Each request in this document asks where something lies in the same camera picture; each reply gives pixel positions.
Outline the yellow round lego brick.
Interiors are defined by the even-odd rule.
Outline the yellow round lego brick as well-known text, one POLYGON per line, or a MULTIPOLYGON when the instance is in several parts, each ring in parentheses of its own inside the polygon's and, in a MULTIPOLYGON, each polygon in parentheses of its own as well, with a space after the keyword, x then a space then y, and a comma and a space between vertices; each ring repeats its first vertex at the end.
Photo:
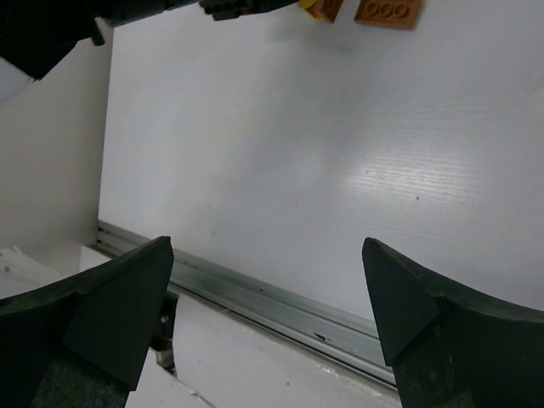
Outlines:
POLYGON ((297 5, 301 9, 308 9, 316 3, 316 0, 298 0, 297 5))

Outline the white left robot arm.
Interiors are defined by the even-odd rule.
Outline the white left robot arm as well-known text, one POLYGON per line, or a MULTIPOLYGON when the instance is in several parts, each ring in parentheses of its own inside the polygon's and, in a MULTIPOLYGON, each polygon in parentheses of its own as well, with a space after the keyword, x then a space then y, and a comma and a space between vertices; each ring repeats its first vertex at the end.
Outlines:
POLYGON ((124 26, 192 4, 185 0, 2 1, 3 92, 43 79, 81 40, 104 45, 99 20, 110 27, 124 26))

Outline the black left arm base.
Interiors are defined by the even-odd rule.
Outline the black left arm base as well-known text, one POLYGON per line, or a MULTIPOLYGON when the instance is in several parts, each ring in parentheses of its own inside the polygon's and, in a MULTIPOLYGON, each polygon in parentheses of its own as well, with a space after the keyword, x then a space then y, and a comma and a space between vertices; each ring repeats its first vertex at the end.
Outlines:
POLYGON ((178 300, 178 295, 166 292, 150 343, 156 355, 156 363, 174 378, 177 377, 177 371, 174 362, 173 334, 178 300))

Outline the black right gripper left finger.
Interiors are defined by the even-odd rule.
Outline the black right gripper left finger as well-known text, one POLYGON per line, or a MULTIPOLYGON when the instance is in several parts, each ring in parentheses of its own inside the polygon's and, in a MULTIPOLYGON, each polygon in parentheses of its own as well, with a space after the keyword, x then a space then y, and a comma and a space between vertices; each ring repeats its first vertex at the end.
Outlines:
POLYGON ((160 236, 1 302, 3 407, 123 407, 138 387, 173 269, 160 236))

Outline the brown lego brick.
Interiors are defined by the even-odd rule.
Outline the brown lego brick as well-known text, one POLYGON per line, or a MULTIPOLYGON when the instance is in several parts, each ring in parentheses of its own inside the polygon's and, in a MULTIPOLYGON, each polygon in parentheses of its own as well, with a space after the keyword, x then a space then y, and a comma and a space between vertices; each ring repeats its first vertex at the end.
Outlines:
POLYGON ((395 30, 411 30, 422 11, 422 0, 363 0, 354 22, 395 30))

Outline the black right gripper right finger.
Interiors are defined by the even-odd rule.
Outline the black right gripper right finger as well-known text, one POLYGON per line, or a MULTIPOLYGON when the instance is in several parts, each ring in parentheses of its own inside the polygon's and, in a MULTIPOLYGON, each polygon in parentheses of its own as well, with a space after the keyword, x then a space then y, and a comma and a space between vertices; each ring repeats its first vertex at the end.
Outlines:
POLYGON ((541 407, 543 313, 486 295, 366 238, 362 261, 404 407, 541 407))

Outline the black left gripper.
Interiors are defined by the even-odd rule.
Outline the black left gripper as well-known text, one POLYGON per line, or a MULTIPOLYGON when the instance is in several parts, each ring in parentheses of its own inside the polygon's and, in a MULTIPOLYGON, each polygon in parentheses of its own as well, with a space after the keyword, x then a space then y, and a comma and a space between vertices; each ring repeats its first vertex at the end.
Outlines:
POLYGON ((169 9, 198 4, 214 20, 233 20, 251 14, 267 14, 296 3, 295 0, 201 0, 170 1, 169 9))

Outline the brown lego plate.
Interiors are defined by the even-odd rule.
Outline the brown lego plate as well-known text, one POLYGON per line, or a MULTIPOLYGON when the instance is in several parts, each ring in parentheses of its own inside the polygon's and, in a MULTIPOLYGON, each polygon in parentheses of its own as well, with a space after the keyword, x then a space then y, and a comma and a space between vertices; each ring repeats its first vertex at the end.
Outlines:
POLYGON ((316 20, 334 23, 342 5, 343 0, 316 0, 312 7, 302 9, 316 20))

